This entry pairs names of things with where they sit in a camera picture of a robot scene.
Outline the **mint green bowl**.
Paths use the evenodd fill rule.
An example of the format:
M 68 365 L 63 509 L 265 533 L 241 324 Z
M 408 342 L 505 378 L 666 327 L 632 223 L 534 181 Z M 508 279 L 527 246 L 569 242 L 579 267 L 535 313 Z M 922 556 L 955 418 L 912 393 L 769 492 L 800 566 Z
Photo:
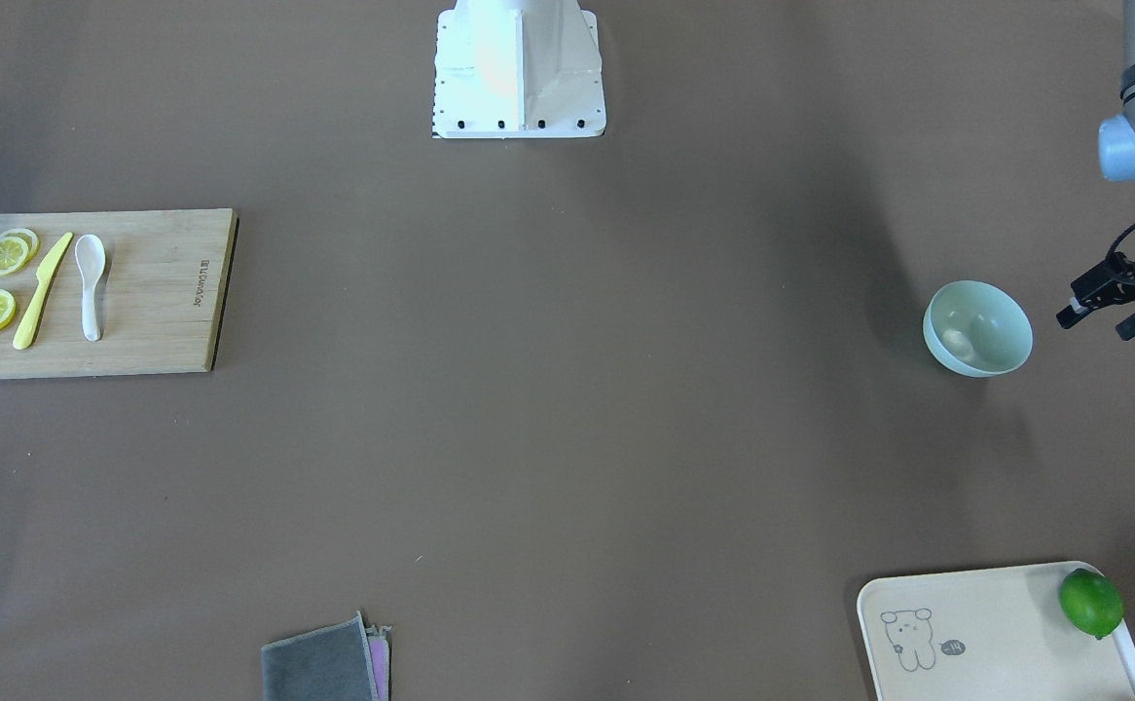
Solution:
M 1029 316 L 1003 289 L 977 280 L 938 288 L 924 311 L 922 333 L 938 364 L 955 374 L 991 378 L 1029 360 Z

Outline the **white ceramic spoon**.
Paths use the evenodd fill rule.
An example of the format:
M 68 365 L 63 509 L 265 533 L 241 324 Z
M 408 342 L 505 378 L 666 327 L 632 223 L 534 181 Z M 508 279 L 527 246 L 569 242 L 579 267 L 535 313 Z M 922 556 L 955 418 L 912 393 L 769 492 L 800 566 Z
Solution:
M 106 275 L 106 247 L 96 235 L 79 236 L 75 243 L 75 265 L 81 275 L 81 329 L 89 343 L 99 343 L 96 288 Z

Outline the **green lime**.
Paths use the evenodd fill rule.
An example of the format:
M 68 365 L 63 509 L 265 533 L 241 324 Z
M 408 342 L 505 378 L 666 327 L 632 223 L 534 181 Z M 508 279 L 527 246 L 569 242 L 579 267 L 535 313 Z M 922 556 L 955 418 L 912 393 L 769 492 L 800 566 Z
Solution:
M 1071 626 L 1096 640 L 1111 636 L 1123 624 L 1123 596 L 1099 572 L 1078 568 L 1067 573 L 1058 586 L 1058 603 Z

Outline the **cream rabbit tray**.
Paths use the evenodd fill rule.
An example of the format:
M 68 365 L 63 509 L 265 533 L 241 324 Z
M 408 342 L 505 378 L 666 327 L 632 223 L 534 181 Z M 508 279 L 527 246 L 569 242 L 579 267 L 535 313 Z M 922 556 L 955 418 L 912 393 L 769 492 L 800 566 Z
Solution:
M 878 700 L 1135 700 L 1135 645 L 1071 625 L 1081 561 L 880 577 L 857 597 Z

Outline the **grey folded cloth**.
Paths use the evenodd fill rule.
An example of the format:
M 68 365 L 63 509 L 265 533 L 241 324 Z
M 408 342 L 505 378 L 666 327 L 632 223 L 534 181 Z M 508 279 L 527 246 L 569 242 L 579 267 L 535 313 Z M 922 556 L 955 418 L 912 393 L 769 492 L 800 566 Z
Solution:
M 363 613 L 261 648 L 264 700 L 389 700 L 388 626 Z

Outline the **bamboo cutting board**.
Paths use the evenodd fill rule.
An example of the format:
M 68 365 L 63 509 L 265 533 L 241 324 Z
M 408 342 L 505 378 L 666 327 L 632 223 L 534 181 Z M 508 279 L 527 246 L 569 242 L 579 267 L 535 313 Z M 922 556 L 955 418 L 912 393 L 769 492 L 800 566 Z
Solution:
M 0 213 L 0 236 L 30 228 L 42 251 L 64 234 L 95 235 L 106 248 L 106 275 L 96 285 L 99 339 L 84 336 L 81 272 L 66 251 L 34 343 L 16 350 L 16 326 L 0 331 L 0 379 L 210 371 L 237 225 L 229 208 Z M 35 268 L 32 261 L 0 277 L 20 312 L 35 292 Z

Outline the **yellow plastic knife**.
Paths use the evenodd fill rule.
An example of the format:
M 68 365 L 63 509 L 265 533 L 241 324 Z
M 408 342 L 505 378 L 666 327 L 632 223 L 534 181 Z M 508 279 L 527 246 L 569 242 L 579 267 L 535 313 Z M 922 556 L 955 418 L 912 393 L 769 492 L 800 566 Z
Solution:
M 35 270 L 35 289 L 24 315 L 22 315 L 15 337 L 12 337 L 15 350 L 26 350 L 35 341 L 47 307 L 47 299 L 54 282 L 57 268 L 60 267 L 61 259 L 64 259 L 64 254 L 69 248 L 74 237 L 73 233 L 65 233 L 39 262 L 37 270 Z

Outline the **upper lemon slice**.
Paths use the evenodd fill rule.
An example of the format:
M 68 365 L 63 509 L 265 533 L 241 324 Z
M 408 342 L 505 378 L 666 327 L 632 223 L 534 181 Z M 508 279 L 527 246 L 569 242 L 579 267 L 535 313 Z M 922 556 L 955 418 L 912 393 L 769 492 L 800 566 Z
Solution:
M 32 244 L 22 236 L 0 237 L 0 277 L 15 275 L 32 257 Z

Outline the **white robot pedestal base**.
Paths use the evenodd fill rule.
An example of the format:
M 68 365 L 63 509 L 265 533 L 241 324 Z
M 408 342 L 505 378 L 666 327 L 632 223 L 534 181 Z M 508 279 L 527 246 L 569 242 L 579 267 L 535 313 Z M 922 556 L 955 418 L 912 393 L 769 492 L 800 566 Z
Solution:
M 598 137 L 598 18 L 575 1 L 457 1 L 437 17 L 431 136 Z

